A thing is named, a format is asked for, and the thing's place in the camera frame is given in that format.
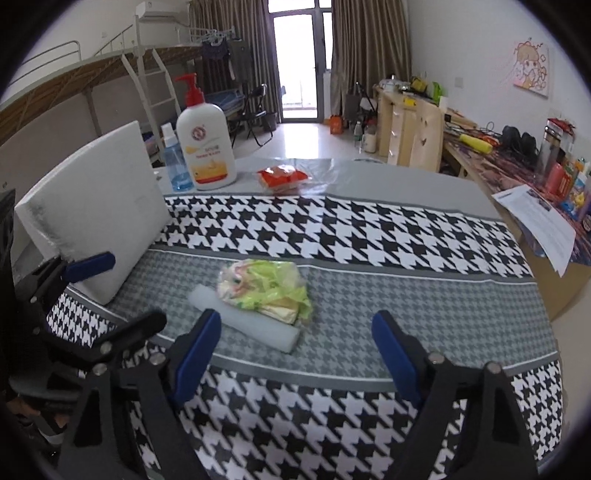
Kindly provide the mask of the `white styrofoam box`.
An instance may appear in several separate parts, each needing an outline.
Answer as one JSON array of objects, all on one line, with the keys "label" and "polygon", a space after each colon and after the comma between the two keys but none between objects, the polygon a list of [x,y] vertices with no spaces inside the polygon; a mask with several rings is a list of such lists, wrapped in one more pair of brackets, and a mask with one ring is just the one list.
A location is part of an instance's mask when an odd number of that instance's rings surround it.
[{"label": "white styrofoam box", "polygon": [[114,267],[77,284],[109,303],[171,216],[134,121],[81,147],[37,182],[16,215],[45,259],[108,251]]}]

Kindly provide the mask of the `white paper sheets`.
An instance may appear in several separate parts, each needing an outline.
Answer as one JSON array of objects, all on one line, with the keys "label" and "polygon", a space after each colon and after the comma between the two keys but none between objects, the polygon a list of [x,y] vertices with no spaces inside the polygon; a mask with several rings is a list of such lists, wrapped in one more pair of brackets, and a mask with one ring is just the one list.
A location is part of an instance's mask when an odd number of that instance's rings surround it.
[{"label": "white paper sheets", "polygon": [[493,198],[534,237],[554,271],[563,277],[570,263],[576,232],[570,223],[528,185],[496,193]]}]

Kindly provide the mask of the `brown curtain right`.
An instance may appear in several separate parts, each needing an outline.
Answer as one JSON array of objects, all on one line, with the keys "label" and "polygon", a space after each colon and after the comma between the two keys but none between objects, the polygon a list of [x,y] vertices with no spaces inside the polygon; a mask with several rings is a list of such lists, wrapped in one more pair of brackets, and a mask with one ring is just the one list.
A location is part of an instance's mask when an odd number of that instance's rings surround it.
[{"label": "brown curtain right", "polygon": [[411,78],[409,21],[401,0],[332,3],[331,113],[342,114],[356,83]]}]

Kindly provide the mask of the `yellow tube on desk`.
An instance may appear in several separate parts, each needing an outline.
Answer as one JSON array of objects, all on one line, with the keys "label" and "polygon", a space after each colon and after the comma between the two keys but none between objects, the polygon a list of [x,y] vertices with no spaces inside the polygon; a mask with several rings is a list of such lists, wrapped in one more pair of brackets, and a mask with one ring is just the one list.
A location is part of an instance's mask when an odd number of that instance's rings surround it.
[{"label": "yellow tube on desk", "polygon": [[459,141],[485,155],[488,155],[493,151],[493,146],[490,143],[471,135],[460,134]]}]

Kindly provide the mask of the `floral plastic tissue pack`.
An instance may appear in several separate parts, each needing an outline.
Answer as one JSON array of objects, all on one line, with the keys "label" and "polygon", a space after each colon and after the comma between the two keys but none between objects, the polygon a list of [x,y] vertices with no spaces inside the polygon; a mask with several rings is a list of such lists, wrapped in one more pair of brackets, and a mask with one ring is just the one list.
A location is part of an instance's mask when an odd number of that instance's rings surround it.
[{"label": "floral plastic tissue pack", "polygon": [[236,308],[287,325],[311,321],[307,283],[293,262],[246,259],[231,263],[218,274],[216,293]]}]

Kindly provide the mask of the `metal bunk bed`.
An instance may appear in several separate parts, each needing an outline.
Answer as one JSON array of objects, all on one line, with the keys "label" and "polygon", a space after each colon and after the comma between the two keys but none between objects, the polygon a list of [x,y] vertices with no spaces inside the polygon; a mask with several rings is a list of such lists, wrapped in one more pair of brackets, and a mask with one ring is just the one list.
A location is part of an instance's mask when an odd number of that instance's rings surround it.
[{"label": "metal bunk bed", "polygon": [[180,12],[155,1],[141,3],[133,22],[95,54],[52,70],[4,101],[1,142],[6,143],[41,115],[77,95],[86,98],[95,132],[100,133],[92,93],[123,77],[132,82],[147,119],[147,131],[154,133],[159,109],[171,107],[176,114],[181,112],[168,67],[188,65],[202,57],[204,47],[226,46],[236,38],[235,28],[197,27],[192,8],[187,11],[189,22],[184,24],[179,20]]}]

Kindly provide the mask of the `white foam roll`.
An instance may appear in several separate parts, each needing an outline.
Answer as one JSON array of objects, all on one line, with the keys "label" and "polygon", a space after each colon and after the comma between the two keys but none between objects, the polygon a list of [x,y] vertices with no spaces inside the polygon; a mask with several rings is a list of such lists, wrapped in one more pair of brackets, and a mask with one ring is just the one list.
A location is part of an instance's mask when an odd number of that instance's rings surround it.
[{"label": "white foam roll", "polygon": [[223,302],[214,289],[202,284],[198,284],[188,294],[188,302],[198,310],[215,310],[224,326],[283,353],[290,354],[301,335],[297,327]]}]

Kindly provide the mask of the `red orange snack packet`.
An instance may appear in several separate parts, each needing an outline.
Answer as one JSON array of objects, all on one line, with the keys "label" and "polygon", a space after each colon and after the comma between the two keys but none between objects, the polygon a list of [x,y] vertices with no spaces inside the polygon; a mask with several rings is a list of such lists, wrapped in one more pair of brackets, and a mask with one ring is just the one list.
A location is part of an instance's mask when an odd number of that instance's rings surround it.
[{"label": "red orange snack packet", "polygon": [[288,192],[297,189],[305,182],[311,180],[311,176],[304,170],[297,169],[293,165],[274,165],[256,172],[256,178],[266,191],[273,194]]}]

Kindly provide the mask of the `anime girl wall picture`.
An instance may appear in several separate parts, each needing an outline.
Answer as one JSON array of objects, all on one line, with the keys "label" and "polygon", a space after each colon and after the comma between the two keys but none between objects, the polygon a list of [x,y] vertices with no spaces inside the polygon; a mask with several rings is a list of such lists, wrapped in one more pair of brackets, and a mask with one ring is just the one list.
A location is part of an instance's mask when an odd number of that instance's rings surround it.
[{"label": "anime girl wall picture", "polygon": [[532,39],[514,49],[513,85],[547,98],[549,96],[549,48]]}]

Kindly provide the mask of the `white lotion pump bottle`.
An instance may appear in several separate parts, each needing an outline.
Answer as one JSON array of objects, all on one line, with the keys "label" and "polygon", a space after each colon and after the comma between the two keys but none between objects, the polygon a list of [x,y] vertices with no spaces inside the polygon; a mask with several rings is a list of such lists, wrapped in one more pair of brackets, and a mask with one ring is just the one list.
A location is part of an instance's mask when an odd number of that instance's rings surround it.
[{"label": "white lotion pump bottle", "polygon": [[228,186],[238,171],[226,117],[221,108],[205,101],[197,74],[175,80],[186,85],[185,108],[178,115],[176,134],[194,188],[205,191]]}]

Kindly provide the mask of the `black folding chair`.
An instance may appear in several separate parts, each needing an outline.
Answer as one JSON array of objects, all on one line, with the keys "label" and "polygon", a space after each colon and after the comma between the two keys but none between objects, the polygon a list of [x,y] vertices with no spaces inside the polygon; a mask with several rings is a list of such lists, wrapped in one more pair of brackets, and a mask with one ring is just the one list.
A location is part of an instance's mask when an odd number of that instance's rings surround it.
[{"label": "black folding chair", "polygon": [[259,147],[263,147],[273,139],[273,133],[270,133],[270,139],[261,143],[253,130],[257,123],[263,123],[263,120],[266,119],[267,112],[263,108],[263,100],[266,98],[267,89],[269,89],[269,86],[266,83],[260,83],[246,93],[242,109],[229,120],[231,146],[235,146],[235,141],[242,127],[245,127],[246,137],[252,137]]}]

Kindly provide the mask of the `light wooden desk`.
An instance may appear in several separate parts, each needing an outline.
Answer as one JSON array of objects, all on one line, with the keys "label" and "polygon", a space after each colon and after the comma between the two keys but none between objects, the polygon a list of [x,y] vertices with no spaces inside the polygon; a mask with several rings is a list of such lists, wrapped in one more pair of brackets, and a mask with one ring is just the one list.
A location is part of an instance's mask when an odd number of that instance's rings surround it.
[{"label": "light wooden desk", "polygon": [[[399,92],[388,92],[380,86],[375,86],[374,91],[378,102],[378,154],[389,164],[409,167],[415,135],[419,132],[418,101]],[[512,188],[519,184],[501,168],[509,164],[507,160],[495,153],[481,155],[448,134],[444,136],[439,163],[449,164],[458,177],[478,184],[488,198],[504,186]],[[590,267],[572,261],[565,274],[559,276],[525,226],[498,202],[493,206],[525,253],[549,318],[555,320],[582,297],[590,281]]]}]

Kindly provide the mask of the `blue spray bottle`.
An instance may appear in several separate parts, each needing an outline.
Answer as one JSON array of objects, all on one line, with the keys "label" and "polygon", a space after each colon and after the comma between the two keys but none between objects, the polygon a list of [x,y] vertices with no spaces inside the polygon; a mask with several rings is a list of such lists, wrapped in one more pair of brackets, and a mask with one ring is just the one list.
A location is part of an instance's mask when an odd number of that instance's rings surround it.
[{"label": "blue spray bottle", "polygon": [[164,144],[164,164],[172,190],[175,192],[191,190],[193,188],[193,182],[172,125],[170,123],[163,124],[161,131]]}]

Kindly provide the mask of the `brown curtain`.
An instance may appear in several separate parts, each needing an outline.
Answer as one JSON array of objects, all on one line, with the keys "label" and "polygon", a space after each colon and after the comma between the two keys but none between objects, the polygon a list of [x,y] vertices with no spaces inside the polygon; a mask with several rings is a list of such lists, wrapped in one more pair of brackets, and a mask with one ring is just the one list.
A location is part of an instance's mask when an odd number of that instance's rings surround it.
[{"label": "brown curtain", "polygon": [[356,83],[411,78],[409,21],[401,0],[332,3],[331,113],[342,114]]},{"label": "brown curtain", "polygon": [[229,89],[247,93],[267,86],[263,109],[280,112],[280,79],[269,13],[263,0],[192,1],[191,22],[199,30],[228,33],[201,47],[199,83],[212,94]]}]

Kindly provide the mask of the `brown curtain left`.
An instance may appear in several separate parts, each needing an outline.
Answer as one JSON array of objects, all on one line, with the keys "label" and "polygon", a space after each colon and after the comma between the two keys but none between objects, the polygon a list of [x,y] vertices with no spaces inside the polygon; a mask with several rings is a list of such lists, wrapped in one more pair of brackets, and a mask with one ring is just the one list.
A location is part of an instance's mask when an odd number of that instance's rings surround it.
[{"label": "brown curtain left", "polygon": [[192,1],[191,22],[199,30],[228,33],[201,47],[199,83],[212,94],[229,89],[247,93],[267,86],[263,109],[280,112],[280,79],[269,13],[263,0]]}]

